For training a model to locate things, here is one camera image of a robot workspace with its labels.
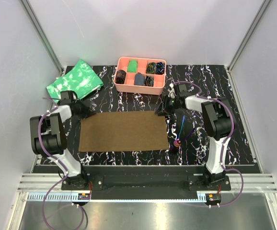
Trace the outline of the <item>brown cloth napkin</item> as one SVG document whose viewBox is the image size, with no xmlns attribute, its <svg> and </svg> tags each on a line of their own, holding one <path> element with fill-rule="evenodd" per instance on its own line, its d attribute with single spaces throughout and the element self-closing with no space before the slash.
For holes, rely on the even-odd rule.
<svg viewBox="0 0 277 230">
<path fill-rule="evenodd" d="M 97 113 L 81 121 L 80 152 L 169 148 L 165 117 L 154 111 Z"/>
</svg>

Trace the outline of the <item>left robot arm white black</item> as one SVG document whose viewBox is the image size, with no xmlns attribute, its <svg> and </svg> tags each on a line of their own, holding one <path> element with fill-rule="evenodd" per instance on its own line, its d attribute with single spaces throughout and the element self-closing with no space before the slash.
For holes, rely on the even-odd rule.
<svg viewBox="0 0 277 230">
<path fill-rule="evenodd" d="M 34 154 L 53 161 L 63 172 L 64 179 L 79 190 L 88 186 L 89 178 L 81 163 L 67 147 L 63 123 L 73 116 L 86 119 L 96 112 L 86 106 L 74 91 L 62 91 L 57 105 L 42 116 L 30 118 L 31 145 Z"/>
</svg>

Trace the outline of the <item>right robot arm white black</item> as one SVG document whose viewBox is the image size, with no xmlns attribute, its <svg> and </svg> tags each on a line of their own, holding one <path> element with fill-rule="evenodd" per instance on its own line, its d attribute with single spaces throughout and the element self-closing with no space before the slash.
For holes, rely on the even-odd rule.
<svg viewBox="0 0 277 230">
<path fill-rule="evenodd" d="M 204 166 L 203 186 L 213 190 L 225 180 L 224 156 L 235 129 L 235 118 L 226 98 L 191 95 L 186 82 L 170 84 L 170 91 L 162 97 L 155 114 L 169 116 L 176 109 L 195 110 L 202 114 L 204 128 L 209 137 L 208 160 Z"/>
</svg>

